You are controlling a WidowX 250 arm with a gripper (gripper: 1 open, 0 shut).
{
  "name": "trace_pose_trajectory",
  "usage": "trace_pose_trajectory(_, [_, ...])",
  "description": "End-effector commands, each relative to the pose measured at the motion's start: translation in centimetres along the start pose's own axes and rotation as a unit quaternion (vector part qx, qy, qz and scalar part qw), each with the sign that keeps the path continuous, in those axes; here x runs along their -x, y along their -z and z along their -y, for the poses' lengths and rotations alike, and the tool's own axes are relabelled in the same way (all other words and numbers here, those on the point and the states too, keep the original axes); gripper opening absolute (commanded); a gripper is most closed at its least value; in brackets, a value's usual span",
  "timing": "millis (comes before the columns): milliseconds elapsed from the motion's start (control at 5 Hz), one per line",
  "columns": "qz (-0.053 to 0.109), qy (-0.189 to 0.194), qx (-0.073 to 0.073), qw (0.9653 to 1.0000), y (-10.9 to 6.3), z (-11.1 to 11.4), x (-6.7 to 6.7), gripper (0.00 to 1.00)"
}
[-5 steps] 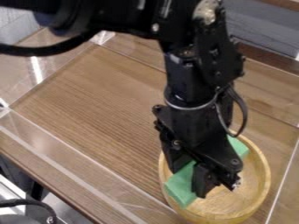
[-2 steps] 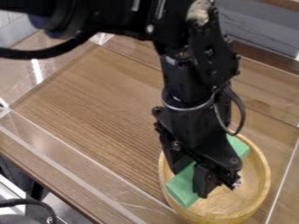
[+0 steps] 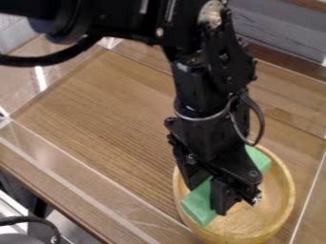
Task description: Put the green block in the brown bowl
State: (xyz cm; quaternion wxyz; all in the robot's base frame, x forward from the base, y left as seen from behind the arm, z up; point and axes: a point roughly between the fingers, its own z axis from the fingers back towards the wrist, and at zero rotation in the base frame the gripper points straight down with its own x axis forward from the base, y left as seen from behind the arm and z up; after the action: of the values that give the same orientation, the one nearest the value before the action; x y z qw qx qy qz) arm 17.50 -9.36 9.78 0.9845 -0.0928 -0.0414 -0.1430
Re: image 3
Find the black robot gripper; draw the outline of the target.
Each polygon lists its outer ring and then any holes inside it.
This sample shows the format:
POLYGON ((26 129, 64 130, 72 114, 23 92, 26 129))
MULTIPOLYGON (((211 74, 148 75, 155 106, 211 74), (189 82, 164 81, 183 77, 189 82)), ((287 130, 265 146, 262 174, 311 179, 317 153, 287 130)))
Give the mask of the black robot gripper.
POLYGON ((231 119, 199 122, 168 117, 164 126, 189 190, 194 191, 213 177, 210 206, 218 215, 226 215, 241 201, 254 205, 263 176, 246 147, 255 144, 242 140, 231 119))

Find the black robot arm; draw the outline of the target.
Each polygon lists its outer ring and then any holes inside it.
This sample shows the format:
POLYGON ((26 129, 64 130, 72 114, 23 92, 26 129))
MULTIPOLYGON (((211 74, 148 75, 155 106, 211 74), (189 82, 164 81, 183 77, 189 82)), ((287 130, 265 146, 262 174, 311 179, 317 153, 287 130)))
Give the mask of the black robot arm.
POLYGON ((68 45, 43 56, 0 54, 1 66, 56 65, 104 37, 160 47, 177 88, 166 128, 183 181, 190 189, 210 183, 219 215, 241 201, 258 202, 262 174, 246 151, 258 144, 250 118, 262 115, 249 94, 258 62, 226 0, 0 0, 0 13, 26 17, 51 42, 68 45))

